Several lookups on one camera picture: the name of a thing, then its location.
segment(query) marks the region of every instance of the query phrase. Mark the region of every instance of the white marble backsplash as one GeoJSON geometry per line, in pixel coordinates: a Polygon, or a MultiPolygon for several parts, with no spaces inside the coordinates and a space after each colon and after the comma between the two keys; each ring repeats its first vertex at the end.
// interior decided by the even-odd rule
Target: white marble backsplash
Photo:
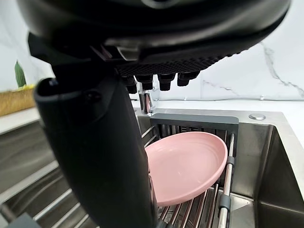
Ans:
{"type": "MultiPolygon", "coordinates": [[[[303,0],[293,0],[283,23],[263,42],[239,55],[226,57],[186,87],[177,79],[168,92],[154,92],[160,100],[304,100],[303,0]]],[[[27,83],[53,76],[49,64],[30,56],[28,28],[15,0],[0,1],[0,91],[16,89],[14,65],[24,68],[27,83]]]]}

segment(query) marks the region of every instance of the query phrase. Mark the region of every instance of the pink plate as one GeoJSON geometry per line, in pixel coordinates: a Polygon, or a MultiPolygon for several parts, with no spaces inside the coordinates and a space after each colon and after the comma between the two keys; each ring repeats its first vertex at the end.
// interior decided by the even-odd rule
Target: pink plate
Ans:
{"type": "Polygon", "coordinates": [[[227,147],[216,135],[187,132],[146,147],[157,204],[188,201],[211,187],[223,172],[227,147]]]}

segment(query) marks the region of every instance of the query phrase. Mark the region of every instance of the white countertop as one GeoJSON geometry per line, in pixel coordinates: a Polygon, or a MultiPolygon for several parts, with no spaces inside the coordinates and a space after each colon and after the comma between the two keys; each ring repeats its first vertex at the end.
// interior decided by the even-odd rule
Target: white countertop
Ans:
{"type": "MultiPolygon", "coordinates": [[[[138,101],[132,101],[140,107],[138,101]]],[[[282,112],[304,147],[304,102],[279,101],[159,101],[158,108],[282,112]]],[[[36,108],[0,117],[0,134],[39,119],[36,108]]]]}

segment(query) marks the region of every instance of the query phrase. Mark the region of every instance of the chrome faucet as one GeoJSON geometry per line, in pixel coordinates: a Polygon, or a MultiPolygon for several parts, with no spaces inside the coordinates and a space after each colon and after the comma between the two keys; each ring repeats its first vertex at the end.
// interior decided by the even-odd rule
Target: chrome faucet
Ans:
{"type": "Polygon", "coordinates": [[[154,86],[152,90],[144,90],[142,86],[142,83],[137,82],[141,111],[142,114],[149,114],[156,108],[156,102],[158,100],[160,90],[156,86],[154,86]],[[156,98],[153,96],[154,94],[152,95],[152,92],[157,92],[156,98]]]}

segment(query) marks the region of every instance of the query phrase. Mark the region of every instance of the sink basin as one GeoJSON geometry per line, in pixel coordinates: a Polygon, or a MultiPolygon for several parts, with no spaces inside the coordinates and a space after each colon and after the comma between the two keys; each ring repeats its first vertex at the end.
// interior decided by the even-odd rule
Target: sink basin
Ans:
{"type": "MultiPolygon", "coordinates": [[[[263,112],[265,120],[252,120],[248,111],[156,109],[163,114],[234,116],[239,119],[237,155],[231,188],[231,228],[304,227],[304,150],[281,113],[263,112]]],[[[141,133],[151,127],[150,118],[135,109],[141,133]]],[[[206,131],[224,141],[227,133],[213,128],[180,128],[206,131]]],[[[155,129],[143,137],[153,143],[155,129]]],[[[73,195],[55,161],[38,123],[0,135],[0,211],[9,223],[28,213],[42,228],[96,228],[73,195]]],[[[206,192],[197,227],[218,227],[218,203],[213,222],[210,207],[216,186],[206,192]]],[[[193,200],[184,227],[195,227],[201,196],[193,200]]],[[[188,202],[181,205],[175,222],[179,228],[188,202]]],[[[170,222],[176,206],[164,218],[170,222]]]]}

